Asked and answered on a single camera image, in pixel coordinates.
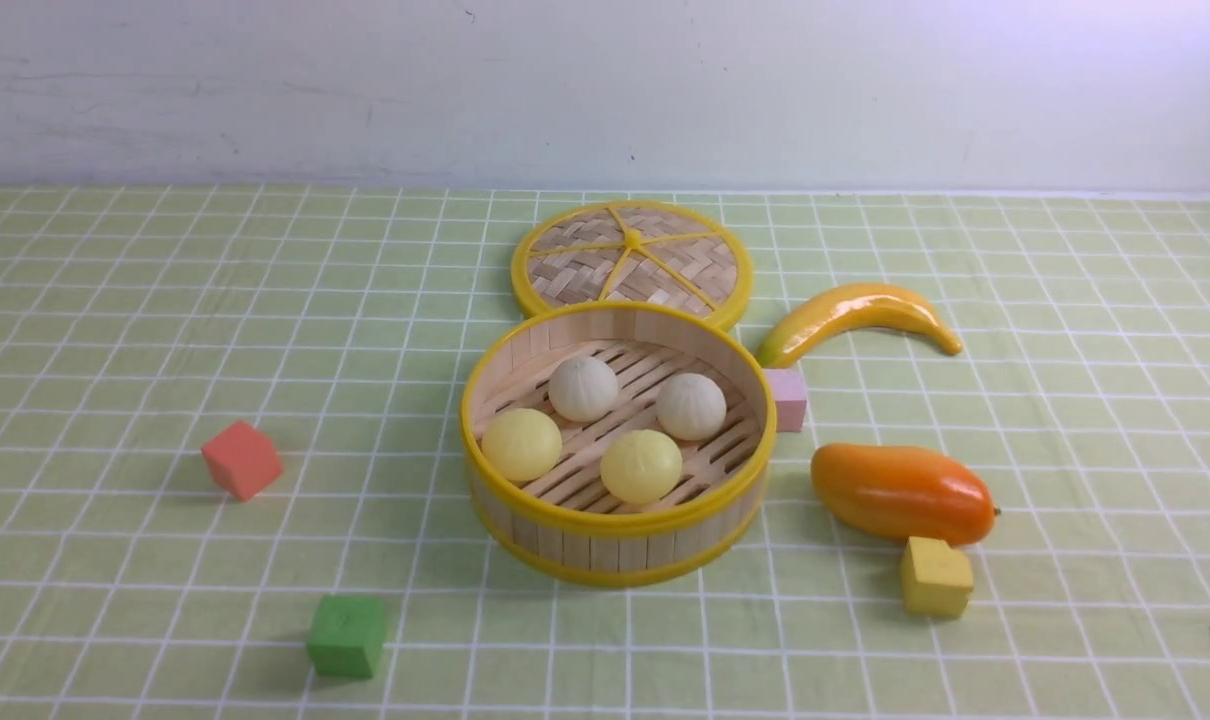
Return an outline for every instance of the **green block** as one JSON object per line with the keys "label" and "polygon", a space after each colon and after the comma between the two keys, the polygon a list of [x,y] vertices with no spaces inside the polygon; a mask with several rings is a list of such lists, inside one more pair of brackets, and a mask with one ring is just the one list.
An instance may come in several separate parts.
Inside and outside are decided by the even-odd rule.
{"label": "green block", "polygon": [[307,656],[316,674],[334,678],[371,678],[382,656],[387,618],[376,597],[321,598],[307,634]]}

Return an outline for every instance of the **red block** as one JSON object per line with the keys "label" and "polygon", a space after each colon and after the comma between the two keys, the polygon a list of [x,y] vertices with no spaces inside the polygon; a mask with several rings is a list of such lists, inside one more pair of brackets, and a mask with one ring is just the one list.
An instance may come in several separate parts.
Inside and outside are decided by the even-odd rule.
{"label": "red block", "polygon": [[280,456],[271,438],[236,420],[201,447],[209,476],[218,486],[244,502],[281,477]]}

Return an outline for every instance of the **yellow rim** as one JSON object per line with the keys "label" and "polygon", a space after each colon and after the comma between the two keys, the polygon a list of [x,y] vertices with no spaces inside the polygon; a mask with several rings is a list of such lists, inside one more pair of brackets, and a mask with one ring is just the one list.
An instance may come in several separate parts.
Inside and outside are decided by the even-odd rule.
{"label": "yellow rim", "polygon": [[751,526],[751,522],[756,520],[756,515],[760,514],[761,503],[765,501],[765,488],[761,489],[761,496],[756,499],[756,503],[751,506],[751,512],[748,512],[747,518],[738,524],[738,528],[734,528],[733,532],[721,538],[720,542],[707,548],[707,551],[702,551],[698,555],[687,557],[687,559],[674,561],[672,565],[664,565],[663,568],[640,570],[636,574],[601,574],[599,570],[578,570],[577,568],[561,565],[559,561],[547,560],[546,557],[537,557],[496,529],[489,515],[485,514],[485,509],[480,506],[480,500],[478,500],[476,493],[471,495],[472,506],[476,507],[476,513],[482,519],[482,525],[485,525],[490,536],[500,546],[503,546],[505,551],[517,557],[517,560],[524,561],[524,564],[532,569],[551,575],[553,578],[564,580],[567,583],[593,584],[593,587],[599,588],[633,588],[638,584],[653,584],[666,582],[666,580],[670,578],[679,578],[681,575],[691,574],[724,555],[725,551],[728,551],[730,547],[733,547],[738,542],[738,538],[743,537],[743,532],[747,532],[747,529]]}
{"label": "yellow rim", "polygon": [[[721,342],[726,342],[747,363],[748,368],[751,368],[751,376],[756,379],[756,382],[760,384],[765,392],[765,425],[761,428],[761,440],[756,445],[756,451],[751,453],[751,456],[743,462],[737,473],[733,473],[733,477],[721,483],[720,486],[703,493],[688,502],[669,507],[669,509],[634,515],[605,515],[600,514],[600,512],[565,509],[565,507],[547,503],[529,495],[529,493],[523,493],[520,488],[513,486],[512,483],[501,477],[494,466],[485,460],[485,455],[482,455],[480,443],[472,434],[472,413],[469,411],[469,407],[472,405],[472,396],[476,392],[476,381],[480,376],[482,370],[485,369],[485,365],[489,365],[490,361],[494,359],[499,349],[506,342],[512,341],[512,338],[517,336],[518,333],[523,333],[528,328],[547,319],[558,318],[561,315],[594,313],[595,311],[609,310],[636,310],[641,311],[641,313],[663,313],[684,323],[696,324],[705,329],[705,332],[713,333]],[[477,361],[477,364],[472,368],[472,374],[467,378],[467,386],[463,387],[463,399],[459,402],[459,432],[463,434],[463,447],[467,448],[468,461],[472,463],[472,468],[476,470],[478,477],[482,478],[482,482],[495,493],[499,500],[512,507],[513,511],[519,512],[519,514],[528,518],[536,518],[537,522],[549,525],[549,528],[567,530],[569,532],[590,532],[597,534],[597,536],[609,537],[635,537],[646,536],[646,534],[651,532],[666,532],[666,530],[687,528],[709,518],[709,515],[716,514],[716,512],[724,509],[730,502],[737,500],[750,486],[753,480],[766,470],[766,466],[770,465],[770,455],[774,451],[774,434],[777,434],[777,428],[778,416],[774,414],[774,396],[770,391],[770,381],[765,378],[765,371],[761,370],[761,365],[756,363],[755,357],[751,357],[751,352],[747,352],[745,347],[734,341],[727,333],[721,332],[720,328],[711,327],[691,313],[636,301],[610,300],[565,305],[555,310],[549,310],[547,313],[535,316],[535,318],[526,319],[526,322],[506,332],[502,338],[485,351],[482,359]]]}
{"label": "yellow rim", "polygon": [[[609,214],[613,218],[615,223],[618,223],[620,231],[627,231],[628,225],[623,221],[623,218],[618,214],[618,208],[650,208],[656,211],[666,211],[666,213],[672,213],[674,215],[681,215],[688,218],[696,223],[704,224],[709,227],[709,232],[704,234],[667,234],[659,237],[645,238],[640,247],[632,249],[624,241],[620,242],[593,242],[590,244],[569,244],[565,247],[558,247],[554,250],[531,250],[532,243],[537,242],[542,234],[547,232],[547,229],[553,227],[557,223],[572,218],[574,215],[581,213],[590,213],[592,211],[609,211]],[[730,254],[734,257],[734,264],[738,266],[738,280],[734,283],[734,289],[730,292],[728,299],[718,305],[710,296],[708,296],[701,288],[696,287],[693,283],[688,282],[688,278],[684,275],[673,272],[672,267],[666,265],[664,261],[656,258],[653,252],[646,249],[646,246],[653,244],[656,242],[669,242],[669,241],[681,241],[691,240],[696,237],[719,237],[724,241],[725,246],[728,247]],[[747,304],[751,300],[751,255],[748,255],[747,248],[743,243],[738,241],[736,234],[730,231],[728,227],[707,218],[701,213],[695,213],[695,211],[687,211],[679,205],[668,205],[668,202],[657,202],[653,200],[611,200],[609,202],[597,202],[597,205],[583,205],[581,208],[572,211],[565,211],[559,215],[546,219],[537,227],[529,231],[526,236],[522,238],[522,242],[517,246],[515,254],[512,257],[512,292],[515,295],[517,305],[522,306],[522,312],[526,318],[535,318],[537,315],[547,313],[551,310],[551,305],[538,295],[538,292],[532,288],[529,283],[528,264],[531,258],[540,258],[543,255],[558,254],[558,252],[576,252],[576,250],[600,250],[600,249],[621,249],[623,250],[622,257],[620,257],[618,263],[613,265],[607,278],[605,278],[605,284],[601,288],[601,296],[609,294],[609,288],[613,287],[613,276],[618,272],[618,269],[623,266],[623,260],[632,254],[632,252],[638,252],[638,254],[645,255],[647,260],[656,264],[657,266],[666,270],[667,273],[681,283],[691,295],[697,296],[698,300],[705,303],[708,307],[711,307],[711,312],[707,315],[705,318],[701,318],[702,322],[721,329],[721,332],[727,332],[728,328],[734,327],[734,323],[742,318],[743,313],[747,312]],[[599,296],[598,303],[604,303]]]}

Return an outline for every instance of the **yellow block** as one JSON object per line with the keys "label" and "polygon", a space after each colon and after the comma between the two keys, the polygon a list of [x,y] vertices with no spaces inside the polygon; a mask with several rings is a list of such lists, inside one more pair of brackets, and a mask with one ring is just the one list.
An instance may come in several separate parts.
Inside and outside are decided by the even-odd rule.
{"label": "yellow block", "polygon": [[908,538],[899,565],[903,609],[918,615],[960,618],[974,592],[969,557],[939,538]]}

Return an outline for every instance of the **pink block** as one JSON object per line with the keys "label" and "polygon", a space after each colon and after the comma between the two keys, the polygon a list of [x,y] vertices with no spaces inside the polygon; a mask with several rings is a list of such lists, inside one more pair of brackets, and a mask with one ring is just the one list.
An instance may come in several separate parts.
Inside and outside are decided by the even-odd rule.
{"label": "pink block", "polygon": [[765,368],[765,379],[774,393],[774,413],[778,414],[778,432],[797,433],[805,427],[805,408],[809,388],[796,368]]}

